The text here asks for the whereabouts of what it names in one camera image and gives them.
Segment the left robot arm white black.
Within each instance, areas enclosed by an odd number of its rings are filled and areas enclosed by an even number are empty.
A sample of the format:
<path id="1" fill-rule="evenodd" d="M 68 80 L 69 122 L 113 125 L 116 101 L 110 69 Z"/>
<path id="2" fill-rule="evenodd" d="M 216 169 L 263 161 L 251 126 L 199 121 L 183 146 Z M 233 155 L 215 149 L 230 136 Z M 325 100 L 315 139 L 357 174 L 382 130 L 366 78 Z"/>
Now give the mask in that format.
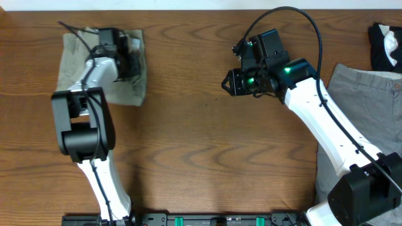
<path id="1" fill-rule="evenodd" d="M 100 207 L 98 215 L 65 215 L 63 225 L 134 225 L 131 198 L 116 166 L 110 104 L 139 107 L 146 96 L 142 30 L 70 28 L 63 36 L 51 103 L 62 154 L 82 170 Z"/>

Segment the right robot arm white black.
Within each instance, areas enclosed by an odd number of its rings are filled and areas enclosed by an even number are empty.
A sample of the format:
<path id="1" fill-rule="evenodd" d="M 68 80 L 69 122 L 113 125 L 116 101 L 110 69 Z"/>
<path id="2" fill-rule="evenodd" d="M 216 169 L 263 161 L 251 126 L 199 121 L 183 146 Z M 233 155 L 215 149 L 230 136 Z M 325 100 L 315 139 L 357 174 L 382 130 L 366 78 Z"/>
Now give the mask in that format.
<path id="1" fill-rule="evenodd" d="M 362 225 L 401 205 L 401 158 L 384 154 L 346 118 L 304 58 L 291 60 L 277 30 L 232 47 L 241 67 L 222 88 L 232 96 L 270 95 L 309 128 L 337 177 L 324 201 L 305 213 L 309 225 Z"/>

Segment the light green khaki shorts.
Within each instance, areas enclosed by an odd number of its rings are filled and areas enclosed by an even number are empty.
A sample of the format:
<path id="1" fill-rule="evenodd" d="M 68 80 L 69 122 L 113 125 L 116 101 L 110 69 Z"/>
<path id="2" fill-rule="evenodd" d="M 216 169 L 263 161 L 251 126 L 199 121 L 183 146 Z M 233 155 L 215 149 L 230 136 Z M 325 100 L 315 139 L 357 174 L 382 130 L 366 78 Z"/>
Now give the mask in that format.
<path id="1" fill-rule="evenodd" d="M 106 75 L 100 79 L 108 103 L 118 105 L 141 106 L 146 96 L 147 68 L 145 45 L 142 30 L 127 30 L 131 39 L 129 55 L 139 65 L 138 69 L 128 73 L 126 78 L 111 76 L 112 68 L 105 69 Z M 80 81 L 88 71 L 89 52 L 84 44 L 73 34 L 63 35 L 63 53 L 60 60 L 56 91 L 80 90 Z"/>

